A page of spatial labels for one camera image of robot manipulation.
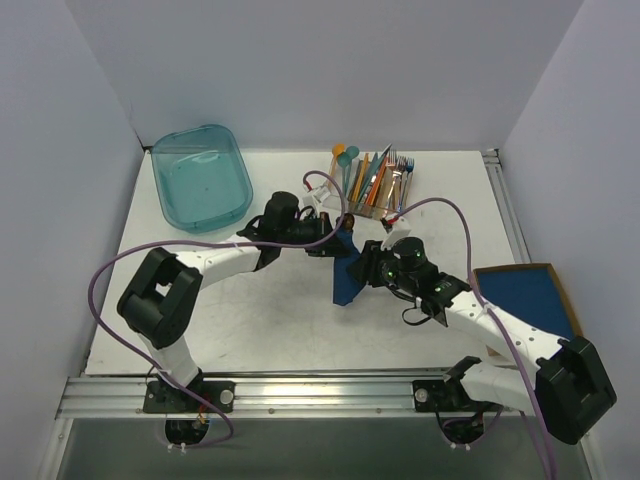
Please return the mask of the copper metal spoon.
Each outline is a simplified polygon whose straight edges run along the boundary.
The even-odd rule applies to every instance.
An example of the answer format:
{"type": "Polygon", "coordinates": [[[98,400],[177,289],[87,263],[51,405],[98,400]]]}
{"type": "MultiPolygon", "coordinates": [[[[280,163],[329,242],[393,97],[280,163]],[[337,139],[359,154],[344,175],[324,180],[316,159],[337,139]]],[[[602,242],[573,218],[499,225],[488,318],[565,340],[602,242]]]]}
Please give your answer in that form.
{"type": "Polygon", "coordinates": [[[351,213],[346,213],[344,215],[341,228],[347,232],[352,232],[354,229],[354,225],[355,225],[355,217],[351,213]]]}

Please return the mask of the blue paper napkin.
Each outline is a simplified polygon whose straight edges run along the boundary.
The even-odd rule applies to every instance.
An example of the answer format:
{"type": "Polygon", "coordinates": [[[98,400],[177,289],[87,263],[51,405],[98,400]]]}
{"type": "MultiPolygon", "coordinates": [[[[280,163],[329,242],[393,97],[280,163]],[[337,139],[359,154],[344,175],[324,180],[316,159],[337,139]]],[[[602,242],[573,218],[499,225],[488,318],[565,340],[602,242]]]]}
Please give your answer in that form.
{"type": "Polygon", "coordinates": [[[364,288],[364,284],[348,272],[348,267],[360,258],[361,252],[354,244],[353,230],[341,228],[336,238],[348,250],[346,257],[335,258],[333,262],[333,303],[344,307],[351,304],[364,288]]]}

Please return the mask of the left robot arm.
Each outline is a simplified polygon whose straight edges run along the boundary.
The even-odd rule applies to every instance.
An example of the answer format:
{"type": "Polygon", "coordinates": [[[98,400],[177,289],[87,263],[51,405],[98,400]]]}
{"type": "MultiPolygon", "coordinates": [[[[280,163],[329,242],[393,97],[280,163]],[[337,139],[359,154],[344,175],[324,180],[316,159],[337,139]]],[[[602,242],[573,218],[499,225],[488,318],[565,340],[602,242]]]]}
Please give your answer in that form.
{"type": "Polygon", "coordinates": [[[117,304],[118,314],[138,334],[167,384],[166,398],[180,411],[202,399],[201,376],[189,351],[186,332],[200,291],[244,273],[262,270],[279,258],[283,245],[303,245],[311,257],[346,258],[354,217],[332,222],[310,204],[301,208],[289,192],[276,192],[262,214],[220,248],[171,253],[153,248],[135,272],[117,304]]]}

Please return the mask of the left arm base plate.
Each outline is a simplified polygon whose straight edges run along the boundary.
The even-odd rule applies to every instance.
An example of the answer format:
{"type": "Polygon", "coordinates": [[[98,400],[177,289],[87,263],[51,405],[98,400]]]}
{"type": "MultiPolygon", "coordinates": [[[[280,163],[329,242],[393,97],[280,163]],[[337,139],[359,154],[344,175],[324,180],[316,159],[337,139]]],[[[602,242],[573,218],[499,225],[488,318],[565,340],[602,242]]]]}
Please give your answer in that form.
{"type": "MultiPolygon", "coordinates": [[[[221,412],[232,412],[235,398],[233,382],[194,380],[189,388],[221,412]]],[[[142,411],[147,414],[211,413],[213,409],[163,380],[154,380],[147,385],[142,411]]]]}

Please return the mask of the teal plastic bin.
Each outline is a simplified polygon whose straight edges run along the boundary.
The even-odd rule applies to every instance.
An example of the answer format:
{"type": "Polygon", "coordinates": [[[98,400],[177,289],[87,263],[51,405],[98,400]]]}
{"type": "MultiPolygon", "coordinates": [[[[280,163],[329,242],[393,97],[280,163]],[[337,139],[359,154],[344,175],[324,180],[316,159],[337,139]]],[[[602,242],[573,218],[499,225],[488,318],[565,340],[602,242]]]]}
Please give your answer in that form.
{"type": "Polygon", "coordinates": [[[189,233],[219,230],[241,220],[253,187],[235,136],[217,124],[168,134],[150,150],[165,220],[189,233]]]}

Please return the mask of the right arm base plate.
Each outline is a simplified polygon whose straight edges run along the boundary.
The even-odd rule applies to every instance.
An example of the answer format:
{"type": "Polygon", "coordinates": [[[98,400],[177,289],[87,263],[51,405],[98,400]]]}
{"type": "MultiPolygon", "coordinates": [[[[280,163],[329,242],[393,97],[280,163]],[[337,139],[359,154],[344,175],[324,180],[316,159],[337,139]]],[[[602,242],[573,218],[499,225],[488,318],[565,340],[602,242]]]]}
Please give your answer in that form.
{"type": "Polygon", "coordinates": [[[422,413],[498,412],[500,406],[486,401],[472,400],[461,386],[453,381],[414,380],[412,382],[414,409],[422,413]]]}

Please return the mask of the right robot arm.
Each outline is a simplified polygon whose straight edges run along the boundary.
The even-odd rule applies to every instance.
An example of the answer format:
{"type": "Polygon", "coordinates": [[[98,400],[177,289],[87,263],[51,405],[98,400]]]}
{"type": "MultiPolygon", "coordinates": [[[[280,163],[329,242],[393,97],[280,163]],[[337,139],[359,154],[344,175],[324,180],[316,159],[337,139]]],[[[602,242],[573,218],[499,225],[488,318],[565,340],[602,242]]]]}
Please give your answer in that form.
{"type": "Polygon", "coordinates": [[[369,241],[347,270],[358,282],[386,288],[427,319],[473,336],[514,362],[508,369],[473,356],[459,361],[443,385],[446,402],[456,409],[483,402],[529,413],[552,437],[574,445],[617,402],[592,342],[546,332],[491,304],[430,262],[416,237],[391,248],[369,241]]]}

